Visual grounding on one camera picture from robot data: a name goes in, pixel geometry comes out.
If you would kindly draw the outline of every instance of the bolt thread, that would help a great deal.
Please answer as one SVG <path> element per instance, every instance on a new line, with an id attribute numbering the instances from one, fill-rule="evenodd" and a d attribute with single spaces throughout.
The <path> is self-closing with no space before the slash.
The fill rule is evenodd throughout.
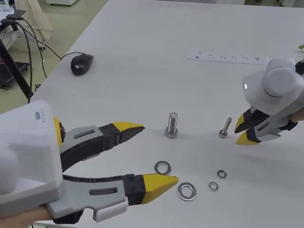
<path id="1" fill-rule="evenodd" d="M 232 121 L 232 118 L 229 117 L 229 118 L 227 119 L 226 123 L 225 123 L 224 128 L 223 128 L 223 131 L 222 131 L 223 134 L 226 134 L 226 133 L 227 133 L 228 128 L 229 128 L 229 126 L 230 126 L 230 124 L 231 124 L 231 121 Z"/>
<path id="2" fill-rule="evenodd" d="M 169 123 L 168 123 L 169 133 L 175 133 L 177 130 L 177 113 L 171 113 L 169 115 Z"/>

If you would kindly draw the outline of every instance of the bolt head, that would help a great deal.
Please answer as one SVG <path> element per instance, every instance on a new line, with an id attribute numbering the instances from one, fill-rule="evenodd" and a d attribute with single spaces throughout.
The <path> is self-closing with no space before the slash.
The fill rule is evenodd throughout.
<path id="1" fill-rule="evenodd" d="M 226 132 L 226 134 L 223 134 L 223 130 L 220 130 L 219 131 L 219 136 L 222 138 L 222 139 L 225 139 L 227 137 L 228 133 Z"/>
<path id="2" fill-rule="evenodd" d="M 166 127 L 165 135 L 167 136 L 168 139 L 174 139 L 174 138 L 176 138 L 178 131 L 179 131 L 179 130 L 176 129 L 176 132 L 175 132 L 175 133 L 169 133 L 169 128 Z"/>

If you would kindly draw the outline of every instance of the white power strip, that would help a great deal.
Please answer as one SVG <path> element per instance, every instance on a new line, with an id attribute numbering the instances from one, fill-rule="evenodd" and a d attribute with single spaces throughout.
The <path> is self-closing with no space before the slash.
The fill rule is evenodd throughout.
<path id="1" fill-rule="evenodd" d="M 267 57 L 261 57 L 261 56 L 214 54 L 211 52 L 202 53 L 198 51 L 188 52 L 187 59 L 212 61 L 212 62 L 224 62 L 224 63 L 253 64 L 253 65 L 267 65 L 269 62 L 269 59 Z"/>

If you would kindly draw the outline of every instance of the yellow fingertip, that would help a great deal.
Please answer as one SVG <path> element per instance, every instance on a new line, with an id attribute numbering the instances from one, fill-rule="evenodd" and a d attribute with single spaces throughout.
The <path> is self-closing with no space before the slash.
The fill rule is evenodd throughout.
<path id="1" fill-rule="evenodd" d="M 242 114 L 238 120 L 237 120 L 237 124 L 236 124 L 236 127 L 234 128 L 234 131 L 236 132 L 238 127 L 244 122 L 244 114 Z"/>
<path id="2" fill-rule="evenodd" d="M 56 117 L 54 117 L 54 123 L 55 123 L 58 146 L 61 147 L 62 140 L 61 140 L 60 124 L 59 124 L 59 120 Z"/>
<path id="3" fill-rule="evenodd" d="M 251 141 L 247 138 L 246 132 L 243 132 L 237 139 L 236 144 L 238 145 L 257 145 L 257 142 Z"/>
<path id="4" fill-rule="evenodd" d="M 159 174 L 145 174 L 143 176 L 146 187 L 146 194 L 142 204 L 149 203 L 168 191 L 179 181 L 178 177 L 159 175 Z"/>
<path id="5" fill-rule="evenodd" d="M 127 129 L 130 128 L 135 128 L 135 127 L 143 127 L 142 124 L 136 124 L 136 123 L 131 123 L 131 122 L 114 122 L 113 125 L 120 131 L 123 132 Z"/>

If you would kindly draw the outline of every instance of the human hand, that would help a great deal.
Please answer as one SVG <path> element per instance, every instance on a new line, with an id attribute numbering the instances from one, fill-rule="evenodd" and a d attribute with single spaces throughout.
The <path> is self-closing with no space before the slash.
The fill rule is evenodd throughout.
<path id="1" fill-rule="evenodd" d="M 290 115 L 289 119 L 294 123 L 304 120 L 304 108 Z"/>
<path id="2" fill-rule="evenodd" d="M 39 207 L 9 218 L 0 219 L 0 228 L 28 228 L 32 223 L 52 219 L 45 207 Z"/>

